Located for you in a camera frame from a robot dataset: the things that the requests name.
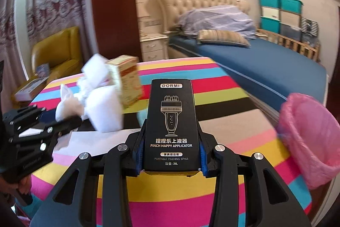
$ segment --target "nightstand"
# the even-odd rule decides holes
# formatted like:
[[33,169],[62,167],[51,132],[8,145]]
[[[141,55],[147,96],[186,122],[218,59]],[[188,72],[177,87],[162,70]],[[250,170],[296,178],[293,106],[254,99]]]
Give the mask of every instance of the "nightstand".
[[140,37],[143,62],[169,59],[167,35],[152,33]]

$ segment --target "pink trash bag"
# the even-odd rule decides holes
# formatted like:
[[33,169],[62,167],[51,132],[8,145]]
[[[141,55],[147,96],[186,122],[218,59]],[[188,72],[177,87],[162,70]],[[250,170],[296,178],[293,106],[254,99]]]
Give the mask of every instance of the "pink trash bag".
[[310,190],[340,172],[340,126],[317,100],[291,93],[282,104],[277,132]]

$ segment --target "beige stripe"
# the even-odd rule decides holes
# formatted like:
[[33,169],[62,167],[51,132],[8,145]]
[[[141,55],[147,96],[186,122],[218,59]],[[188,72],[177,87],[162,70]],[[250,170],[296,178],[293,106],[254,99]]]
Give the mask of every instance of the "beige stripe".
[[203,132],[215,136],[219,144],[227,145],[267,131],[273,126],[259,109],[222,118],[200,121]]

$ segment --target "bed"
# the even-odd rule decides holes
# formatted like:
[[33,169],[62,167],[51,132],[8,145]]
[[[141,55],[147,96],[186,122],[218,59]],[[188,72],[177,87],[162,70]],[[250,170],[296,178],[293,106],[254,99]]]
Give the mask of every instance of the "bed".
[[281,104],[292,92],[326,102],[328,76],[314,61],[288,48],[263,39],[251,40],[250,48],[197,44],[178,35],[179,16],[186,11],[217,5],[235,5],[249,13],[247,2],[239,0],[158,0],[163,13],[164,33],[170,36],[170,58],[206,56],[217,62],[275,122]]

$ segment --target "striped pillow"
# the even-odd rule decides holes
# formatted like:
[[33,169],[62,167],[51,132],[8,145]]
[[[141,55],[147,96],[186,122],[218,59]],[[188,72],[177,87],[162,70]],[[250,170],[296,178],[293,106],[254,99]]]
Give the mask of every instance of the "striped pillow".
[[226,30],[200,30],[198,43],[225,44],[230,46],[250,47],[250,43],[239,33]]

